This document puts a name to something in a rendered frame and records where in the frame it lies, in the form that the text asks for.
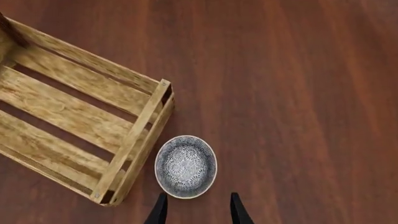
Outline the wooden slat tray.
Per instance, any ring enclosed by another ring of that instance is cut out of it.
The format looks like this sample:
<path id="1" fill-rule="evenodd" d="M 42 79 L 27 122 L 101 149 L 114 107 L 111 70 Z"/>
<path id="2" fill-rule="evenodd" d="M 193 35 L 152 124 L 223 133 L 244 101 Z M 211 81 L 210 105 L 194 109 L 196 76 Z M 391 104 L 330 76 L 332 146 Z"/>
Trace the wooden slat tray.
<path id="1" fill-rule="evenodd" d="M 104 207 L 130 191 L 174 107 L 153 80 L 0 14 L 0 101 L 113 155 L 0 110 L 0 154 Z"/>

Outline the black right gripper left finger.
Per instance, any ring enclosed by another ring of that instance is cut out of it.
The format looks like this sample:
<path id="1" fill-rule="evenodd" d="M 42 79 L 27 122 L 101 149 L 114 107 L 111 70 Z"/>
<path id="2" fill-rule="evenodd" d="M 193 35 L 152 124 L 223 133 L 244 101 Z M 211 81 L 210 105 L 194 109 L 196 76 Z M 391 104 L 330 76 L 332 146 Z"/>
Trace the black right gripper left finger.
<path id="1" fill-rule="evenodd" d="M 144 224 L 165 224 L 167 219 L 167 210 L 167 194 L 162 192 L 159 194 L 159 197 Z"/>

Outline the grey patterned bowl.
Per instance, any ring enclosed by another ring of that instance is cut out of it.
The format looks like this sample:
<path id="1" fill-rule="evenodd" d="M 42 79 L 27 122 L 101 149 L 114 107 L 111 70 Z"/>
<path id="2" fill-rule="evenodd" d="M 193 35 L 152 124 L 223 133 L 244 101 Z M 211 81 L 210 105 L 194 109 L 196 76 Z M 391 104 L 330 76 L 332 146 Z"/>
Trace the grey patterned bowl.
<path id="1" fill-rule="evenodd" d="M 154 162 L 156 181 L 178 199 L 193 199 L 207 192 L 218 171 L 211 146 L 196 136 L 176 136 L 160 147 Z"/>

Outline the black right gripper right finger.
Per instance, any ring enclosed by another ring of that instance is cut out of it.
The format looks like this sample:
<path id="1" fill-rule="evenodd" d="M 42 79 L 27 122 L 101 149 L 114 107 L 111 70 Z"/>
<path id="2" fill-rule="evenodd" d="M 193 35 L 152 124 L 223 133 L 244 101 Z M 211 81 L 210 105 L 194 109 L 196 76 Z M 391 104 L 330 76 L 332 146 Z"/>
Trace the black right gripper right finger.
<path id="1" fill-rule="evenodd" d="M 231 193 L 230 212 L 233 224 L 254 224 L 236 192 Z"/>

